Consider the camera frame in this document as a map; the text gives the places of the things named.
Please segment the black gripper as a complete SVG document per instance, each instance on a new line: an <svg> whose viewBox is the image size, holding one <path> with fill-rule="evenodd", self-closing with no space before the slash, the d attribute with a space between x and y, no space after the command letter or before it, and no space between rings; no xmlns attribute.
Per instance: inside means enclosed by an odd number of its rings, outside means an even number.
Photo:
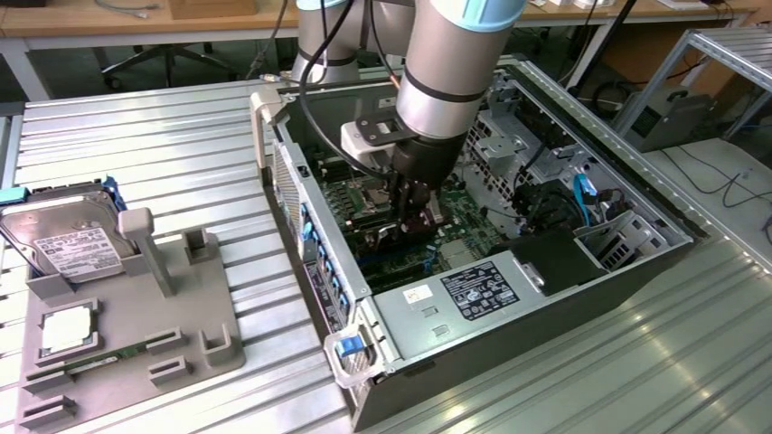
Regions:
<svg viewBox="0 0 772 434"><path fill-rule="evenodd" d="M467 134L446 139L424 136L396 143L392 167L408 180L439 188L454 170Z"/></svg>

